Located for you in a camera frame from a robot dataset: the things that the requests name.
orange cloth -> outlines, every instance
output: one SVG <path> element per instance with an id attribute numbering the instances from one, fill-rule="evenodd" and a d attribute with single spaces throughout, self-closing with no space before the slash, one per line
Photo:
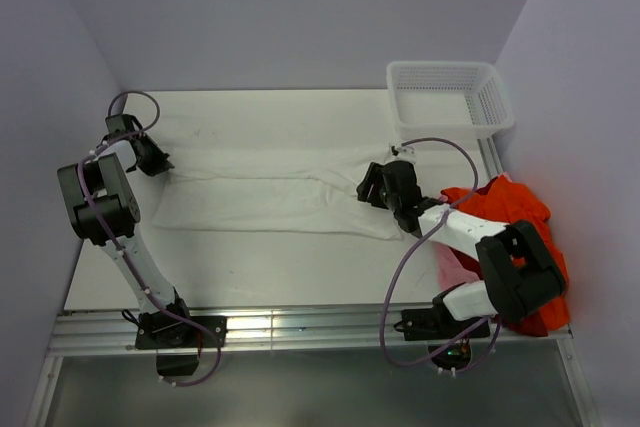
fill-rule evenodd
<path id="1" fill-rule="evenodd" d="M 547 221 L 551 217 L 551 211 L 547 206 L 540 202 L 526 185 L 511 182 L 506 176 L 493 179 L 487 187 L 488 189 L 483 189 L 484 193 L 476 192 L 469 200 L 458 205 L 458 210 L 497 222 L 512 223 L 517 220 L 531 222 L 536 227 L 540 237 L 542 237 L 562 275 L 564 275 L 568 287 L 569 274 L 564 262 L 564 256 L 553 244 L 551 230 L 547 225 Z M 442 194 L 447 196 L 447 202 L 449 203 L 455 202 L 468 193 L 469 189 L 457 187 L 442 191 Z M 548 330 L 559 329 L 569 322 L 569 309 L 564 296 L 542 306 L 539 314 Z"/>

white plastic basket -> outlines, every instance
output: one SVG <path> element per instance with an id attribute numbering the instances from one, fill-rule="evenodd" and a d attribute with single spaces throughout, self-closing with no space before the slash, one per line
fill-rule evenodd
<path id="1" fill-rule="evenodd" d="M 513 125 L 498 72 L 484 62 L 391 62 L 387 88 L 400 138 L 486 139 Z"/>

white towel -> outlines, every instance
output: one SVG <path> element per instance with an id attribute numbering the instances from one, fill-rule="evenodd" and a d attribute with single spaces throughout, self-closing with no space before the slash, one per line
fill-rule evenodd
<path id="1" fill-rule="evenodd" d="M 391 212 L 358 202 L 356 186 L 388 147 L 325 151 L 177 149 L 157 227 L 350 233 L 399 239 Z"/>

gray wall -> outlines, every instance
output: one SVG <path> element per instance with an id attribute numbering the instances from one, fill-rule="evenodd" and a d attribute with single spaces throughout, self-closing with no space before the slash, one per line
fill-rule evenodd
<path id="1" fill-rule="evenodd" d="M 640 423 L 638 32 L 638 0 L 528 0 L 497 63 L 517 124 L 502 158 L 553 212 L 607 426 Z"/>
<path id="2" fill-rule="evenodd" d="M 494 62 L 526 0 L 71 0 L 125 87 L 382 87 L 391 60 Z"/>
<path id="3" fill-rule="evenodd" d="M 0 0 L 0 425 L 21 425 L 78 246 L 56 169 L 103 132 L 117 92 L 68 0 Z"/>

gray floor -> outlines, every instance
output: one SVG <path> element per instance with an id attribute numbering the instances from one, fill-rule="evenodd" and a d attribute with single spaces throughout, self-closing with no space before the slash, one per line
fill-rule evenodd
<path id="1" fill-rule="evenodd" d="M 393 368 L 377 349 L 227 354 L 186 389 L 159 384 L 154 365 L 66 359 L 47 426 L 579 425 L 554 342 L 499 345 L 455 380 Z"/>

